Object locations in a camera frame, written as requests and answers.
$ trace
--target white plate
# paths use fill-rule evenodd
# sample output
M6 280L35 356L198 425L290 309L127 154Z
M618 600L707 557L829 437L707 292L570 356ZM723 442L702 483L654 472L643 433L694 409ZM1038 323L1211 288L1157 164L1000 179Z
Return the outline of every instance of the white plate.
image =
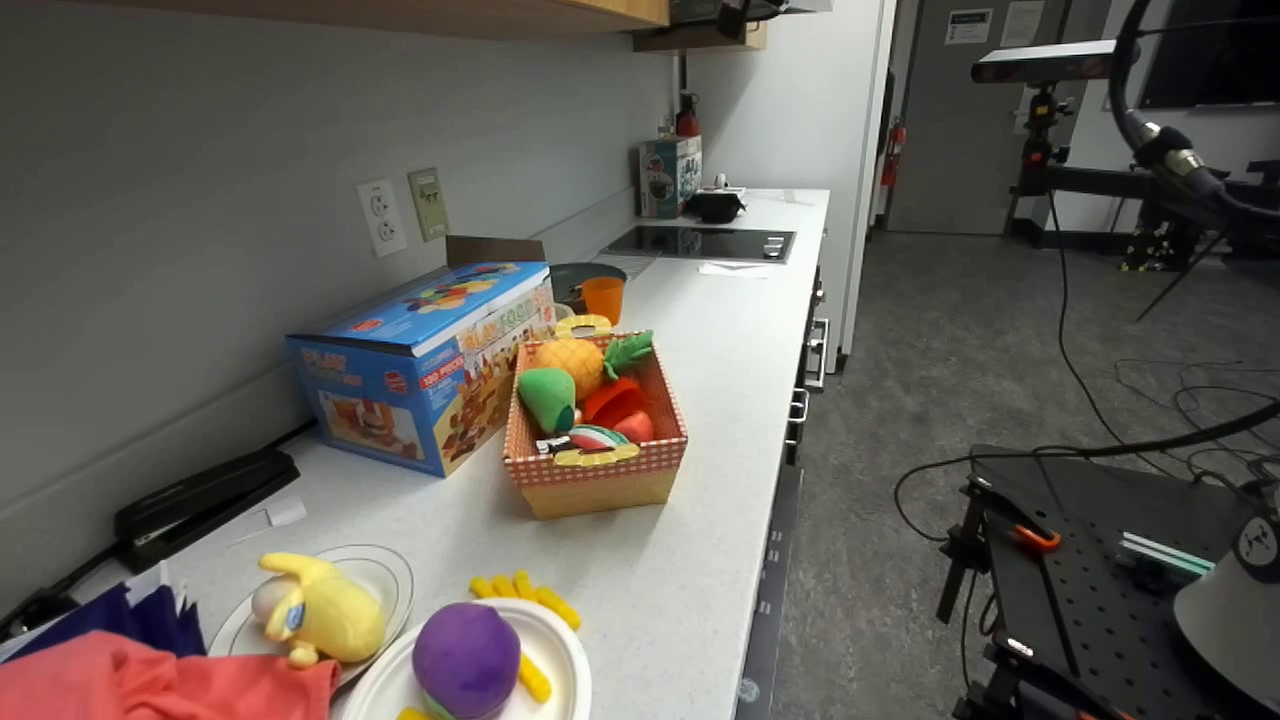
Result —
M360 544L360 548L332 548L320 561L345 569L352 581L374 589L390 609L390 645L406 632L413 609L413 569L402 551ZM211 635L208 656L282 656L286 649L272 645L252 614L252 594L233 609L224 627ZM368 665L345 668L342 682L356 679Z
M592 717L592 668L575 632L541 604L530 600L482 600L498 609L520 635L520 653L537 661L549 679L549 704L537 704L520 682L501 720L590 720ZM423 706L423 690L413 674L418 632L406 632L356 682L342 720L396 720L406 706Z

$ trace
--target wicker basket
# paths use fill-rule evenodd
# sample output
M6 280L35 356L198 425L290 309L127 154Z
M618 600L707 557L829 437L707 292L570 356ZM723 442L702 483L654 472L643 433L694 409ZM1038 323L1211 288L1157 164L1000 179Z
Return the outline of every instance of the wicker basket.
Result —
M530 368L541 340L530 340L515 358L515 377ZM637 368L637 381L649 401L654 441L640 442L640 455L618 465L558 465L537 453L537 426L513 392L510 437L506 437L506 468L513 488L523 496L534 517L581 517L637 505L665 505L674 496L681 455L684 455L684 425L675 417L665 363L649 356Z

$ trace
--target red cloth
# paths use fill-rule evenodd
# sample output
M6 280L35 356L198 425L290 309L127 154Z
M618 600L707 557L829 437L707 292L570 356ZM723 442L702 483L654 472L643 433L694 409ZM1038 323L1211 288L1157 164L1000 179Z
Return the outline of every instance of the red cloth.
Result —
M88 632L0 665L6 720L326 720L337 665L282 656L172 656Z

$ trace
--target toy box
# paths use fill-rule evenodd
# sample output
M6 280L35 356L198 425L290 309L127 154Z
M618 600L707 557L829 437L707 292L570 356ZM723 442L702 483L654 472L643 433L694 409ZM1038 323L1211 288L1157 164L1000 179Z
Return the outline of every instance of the toy box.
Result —
M530 340L515 358L515 377L537 356L541 340ZM558 455L537 453L537 425L530 421L520 394L513 392L506 468L534 517L581 517L637 505L665 505L674 496L681 460L684 460L684 425L668 392L659 356L649 356L637 368L643 403L654 417L654 441L640 442L640 455L618 465L560 465Z
M549 263L482 259L296 331L290 353L327 442L448 474L506 425L520 340L551 318Z

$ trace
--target wooden shelf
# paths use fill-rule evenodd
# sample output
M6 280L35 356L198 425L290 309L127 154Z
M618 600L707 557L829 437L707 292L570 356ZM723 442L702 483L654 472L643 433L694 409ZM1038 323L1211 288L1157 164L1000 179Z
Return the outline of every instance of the wooden shelf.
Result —
M659 33L637 33L637 51L684 51L684 48L752 48L762 51L768 42L768 23L747 23L744 41L721 37L718 23L681 23Z
M82 0L431 37L598 37L668 29L668 0Z

